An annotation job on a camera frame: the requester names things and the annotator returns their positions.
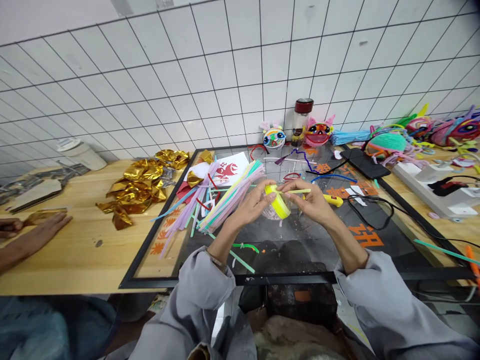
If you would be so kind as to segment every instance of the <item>black phone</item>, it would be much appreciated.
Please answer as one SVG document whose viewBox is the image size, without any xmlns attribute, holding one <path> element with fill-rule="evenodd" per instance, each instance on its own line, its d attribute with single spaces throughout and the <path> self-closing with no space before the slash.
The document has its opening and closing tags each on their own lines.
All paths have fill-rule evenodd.
<svg viewBox="0 0 480 360">
<path fill-rule="evenodd" d="M 367 179 L 378 179 L 391 174 L 390 170 L 374 163 L 374 160 L 359 148 L 345 150 L 340 154 Z"/>
</svg>

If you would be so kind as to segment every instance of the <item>black table frame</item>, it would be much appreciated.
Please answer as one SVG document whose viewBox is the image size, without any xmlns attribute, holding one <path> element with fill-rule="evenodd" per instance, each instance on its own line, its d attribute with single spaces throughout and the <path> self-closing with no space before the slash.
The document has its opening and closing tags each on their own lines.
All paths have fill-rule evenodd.
<svg viewBox="0 0 480 360">
<path fill-rule="evenodd" d="M 239 145 L 239 146 L 225 146 L 225 147 L 216 147 L 216 148 L 207 148 L 210 151 L 217 150 L 232 150 L 240 148 L 248 148 L 253 145 Z M 345 150 L 349 148 L 346 145 L 342 146 Z M 197 155 L 201 153 L 204 148 L 197 149 L 193 153 L 188 165 L 183 170 L 180 179 L 183 179 L 189 172 L 190 167 L 192 166 L 194 160 L 197 158 Z M 160 214 L 163 215 L 168 211 L 172 202 L 175 199 L 175 194 L 182 184 L 179 181 L 171 195 L 166 200 Z M 423 218 L 408 202 L 406 202 L 383 178 L 378 179 L 378 184 L 385 189 L 385 191 L 408 213 L 411 217 L 418 223 L 421 223 L 428 231 L 439 238 L 444 238 L 442 234 L 435 229 L 427 220 Z M 163 218 L 157 219 L 145 240 L 143 241 L 140 249 L 138 250 L 135 258 L 128 267 L 125 276 L 123 277 L 119 289 L 159 289 L 159 288 L 173 288 L 179 282 L 178 276 L 169 276 L 169 277 L 135 277 L 135 273 L 142 263 L 143 258 L 145 257 L 147 251 L 150 249 L 152 240 L 157 235 L 157 231 L 162 224 Z M 447 239 L 433 239 L 438 246 L 450 250 L 456 254 L 461 253 L 458 249 Z M 421 280 L 466 280 L 475 279 L 473 272 L 470 270 L 467 262 L 460 260 L 456 257 L 451 256 L 451 259 L 458 264 L 458 266 L 447 266 L 447 267 L 414 267 L 400 270 L 399 273 L 404 281 L 421 281 Z M 320 283 L 330 283 L 336 284 L 337 279 L 333 271 L 326 272 L 310 272 L 310 273 L 281 273 L 281 274 L 242 274 L 235 275 L 235 281 L 237 286 L 253 286 L 253 285 L 281 285 L 281 284 L 320 284 Z"/>
</svg>

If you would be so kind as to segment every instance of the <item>hand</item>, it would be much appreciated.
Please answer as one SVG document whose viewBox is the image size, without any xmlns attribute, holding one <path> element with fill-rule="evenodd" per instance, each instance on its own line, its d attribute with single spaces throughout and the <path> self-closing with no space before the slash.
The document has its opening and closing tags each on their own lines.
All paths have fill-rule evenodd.
<svg viewBox="0 0 480 360">
<path fill-rule="evenodd" d="M 24 223 L 19 218 L 12 217 L 0 219 L 0 239 L 11 239 L 18 235 L 24 227 Z"/>
<path fill-rule="evenodd" d="M 238 205 L 236 211 L 226 220 L 229 224 L 240 229 L 246 224 L 254 222 L 262 211 L 269 206 L 276 197 L 276 193 L 270 193 L 262 198 L 265 186 L 273 185 L 275 180 L 262 180 L 258 185 L 250 191 L 245 199 Z"/>
<path fill-rule="evenodd" d="M 288 181 L 276 189 L 284 192 L 284 196 L 286 198 L 290 199 L 292 203 L 297 205 L 298 208 L 310 219 L 321 225 L 327 224 L 332 217 L 335 216 L 334 211 L 330 207 L 329 203 L 325 200 L 324 194 L 315 184 L 303 181 L 301 179 L 296 179 Z M 310 192 L 305 194 L 306 200 L 303 200 L 296 194 L 288 193 L 288 191 L 300 189 L 310 189 Z"/>
<path fill-rule="evenodd" d="M 20 251 L 23 257 L 29 257 L 52 240 L 70 220 L 72 220 L 71 216 L 67 216 L 64 212 L 59 212 L 8 245 Z"/>
</svg>

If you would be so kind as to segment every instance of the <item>bracelet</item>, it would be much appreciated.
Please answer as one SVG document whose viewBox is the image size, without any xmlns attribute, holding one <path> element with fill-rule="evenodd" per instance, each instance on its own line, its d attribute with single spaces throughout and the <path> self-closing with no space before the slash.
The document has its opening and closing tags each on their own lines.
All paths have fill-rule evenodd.
<svg viewBox="0 0 480 360">
<path fill-rule="evenodd" d="M 217 265 L 218 267 L 221 267 L 221 268 L 226 268 L 227 267 L 226 265 L 224 265 L 220 261 L 218 261 L 216 258 L 214 258 L 213 255 L 211 253 L 209 253 L 208 250 L 205 250 L 205 252 L 210 257 L 210 260 L 211 260 L 212 263 L 214 263 L 215 265 Z"/>
</svg>

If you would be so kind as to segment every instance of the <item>white lid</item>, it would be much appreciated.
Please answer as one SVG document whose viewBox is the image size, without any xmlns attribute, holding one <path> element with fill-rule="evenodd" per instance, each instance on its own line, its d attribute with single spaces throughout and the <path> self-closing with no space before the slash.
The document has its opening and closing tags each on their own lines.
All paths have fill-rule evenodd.
<svg viewBox="0 0 480 360">
<path fill-rule="evenodd" d="M 59 152 L 62 153 L 62 152 L 71 150 L 73 148 L 76 148 L 81 143 L 82 143 L 81 140 L 69 137 L 69 138 L 60 140 L 56 145 L 56 148 Z"/>
</svg>

